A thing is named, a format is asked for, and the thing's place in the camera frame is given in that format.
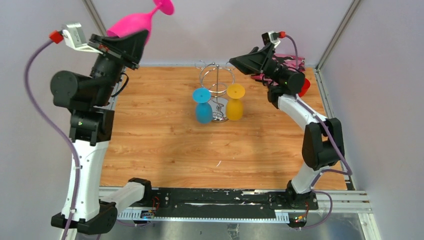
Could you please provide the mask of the magenta wine glass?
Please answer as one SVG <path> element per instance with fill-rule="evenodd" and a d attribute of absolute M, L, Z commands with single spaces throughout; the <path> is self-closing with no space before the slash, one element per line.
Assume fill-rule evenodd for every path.
<path fill-rule="evenodd" d="M 145 44 L 149 42 L 152 31 L 153 16 L 157 11 L 170 16 L 174 14 L 175 8 L 171 0 L 154 0 L 155 8 L 148 13 L 131 13 L 116 23 L 114 23 L 107 31 L 108 37 L 123 38 L 139 31 L 147 30 L 148 34 Z"/>

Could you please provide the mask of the yellow wine glass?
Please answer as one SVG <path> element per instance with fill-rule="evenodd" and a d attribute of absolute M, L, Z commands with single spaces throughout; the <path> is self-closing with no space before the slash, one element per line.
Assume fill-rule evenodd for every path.
<path fill-rule="evenodd" d="M 226 94 L 229 97 L 226 116 L 231 121 L 238 121 L 243 116 L 244 107 L 241 98 L 245 96 L 246 90 L 241 84 L 234 83 L 228 86 Z"/>

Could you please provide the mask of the chrome wine glass rack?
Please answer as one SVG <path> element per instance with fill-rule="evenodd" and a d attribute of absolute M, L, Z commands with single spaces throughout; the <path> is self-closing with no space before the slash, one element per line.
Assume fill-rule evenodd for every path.
<path fill-rule="evenodd" d="M 204 60 L 199 60 L 194 64 L 195 68 L 199 70 L 198 81 L 201 88 L 206 88 L 210 93 L 210 99 L 208 104 L 211 106 L 211 122 L 213 123 L 224 123 L 228 121 L 226 115 L 226 107 L 228 99 L 226 99 L 228 86 L 236 82 L 235 74 L 233 73 L 234 67 L 229 66 L 227 62 L 224 66 L 221 66 L 214 61 L 207 63 Z M 213 84 L 209 86 L 205 84 L 205 78 L 210 74 L 215 73 Z M 228 73 L 231 76 L 229 83 L 224 83 L 220 80 L 220 75 Z"/>

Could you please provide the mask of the red wine glass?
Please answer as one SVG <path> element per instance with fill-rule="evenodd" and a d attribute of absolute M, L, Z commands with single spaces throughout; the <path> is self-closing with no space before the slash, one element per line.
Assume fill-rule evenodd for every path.
<path fill-rule="evenodd" d="M 304 79 L 304 84 L 303 84 L 303 86 L 301 88 L 301 91 L 298 94 L 298 96 L 299 97 L 303 97 L 308 92 L 310 86 L 311 86 L 311 82 L 307 78 L 305 78 Z"/>

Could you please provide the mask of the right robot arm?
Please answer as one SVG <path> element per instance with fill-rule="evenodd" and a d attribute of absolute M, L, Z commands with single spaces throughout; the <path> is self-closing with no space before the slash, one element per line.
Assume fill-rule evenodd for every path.
<path fill-rule="evenodd" d="M 311 196 L 320 177 L 339 161 L 344 161 L 344 139 L 341 121 L 328 118 L 307 105 L 299 96 L 305 74 L 281 64 L 274 58 L 274 44 L 254 47 L 245 55 L 232 57 L 229 63 L 244 75 L 263 74 L 271 80 L 267 99 L 286 113 L 304 131 L 301 155 L 303 164 L 297 175 L 287 183 L 286 204 L 298 209 Z"/>

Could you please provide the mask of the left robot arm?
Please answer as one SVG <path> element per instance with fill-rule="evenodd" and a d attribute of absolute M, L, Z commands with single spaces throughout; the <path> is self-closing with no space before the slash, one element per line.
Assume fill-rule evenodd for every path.
<path fill-rule="evenodd" d="M 99 55 L 90 74 L 61 70 L 51 79 L 53 104 L 70 112 L 65 139 L 74 157 L 67 198 L 61 212 L 51 218 L 53 227 L 75 229 L 85 235 L 105 234 L 130 205 L 146 207 L 153 201 L 151 182 L 136 177 L 110 195 L 99 196 L 115 116 L 107 106 L 124 69 L 138 68 L 148 35 L 146 29 L 123 37 L 93 34 L 88 46 Z"/>

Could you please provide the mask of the blue wine glass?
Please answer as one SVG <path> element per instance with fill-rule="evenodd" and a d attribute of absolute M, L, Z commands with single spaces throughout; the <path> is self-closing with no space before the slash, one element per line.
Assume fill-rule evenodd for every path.
<path fill-rule="evenodd" d="M 213 110 L 209 101 L 211 100 L 211 93 L 207 88 L 197 88 L 192 93 L 192 99 L 197 103 L 195 107 L 196 120 L 201 124 L 208 124 L 213 119 Z"/>

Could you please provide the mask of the pink camouflage cloth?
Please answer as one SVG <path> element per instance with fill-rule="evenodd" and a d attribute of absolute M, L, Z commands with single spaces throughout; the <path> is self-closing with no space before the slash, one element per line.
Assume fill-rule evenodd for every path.
<path fill-rule="evenodd" d="M 288 67 L 292 72 L 298 71 L 301 73 L 304 73 L 305 68 L 305 58 L 295 55 L 288 55 L 288 54 L 282 54 L 282 53 L 276 53 L 273 57 L 273 60 L 278 62 L 280 65 L 284 65 Z M 252 75 L 250 77 L 251 79 L 255 80 L 256 82 L 263 83 L 265 85 L 274 85 L 276 86 L 278 83 L 272 81 L 270 78 L 265 77 L 263 73 Z"/>

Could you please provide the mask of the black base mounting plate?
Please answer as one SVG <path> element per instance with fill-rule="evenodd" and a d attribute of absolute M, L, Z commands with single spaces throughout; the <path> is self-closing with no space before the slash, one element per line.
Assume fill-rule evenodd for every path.
<path fill-rule="evenodd" d="M 319 205 L 314 193 L 293 200 L 284 190 L 160 187 L 132 207 L 152 210 L 156 218 L 267 220 L 275 218 L 276 210 L 304 214 Z"/>

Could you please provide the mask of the aluminium frame rail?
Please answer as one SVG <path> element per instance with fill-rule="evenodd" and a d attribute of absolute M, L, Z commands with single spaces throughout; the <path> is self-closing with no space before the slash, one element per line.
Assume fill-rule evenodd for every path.
<path fill-rule="evenodd" d="M 291 199 L 285 191 L 266 189 L 171 188 L 148 190 L 147 196 L 120 210 L 111 200 L 118 187 L 101 187 L 99 216 L 78 220 L 71 229 L 86 235 L 108 233 L 118 220 L 143 222 L 283 223 L 303 230 L 313 213 L 328 219 L 335 213 L 357 214 L 364 236 L 380 239 L 367 194 L 355 190 L 318 191 Z"/>

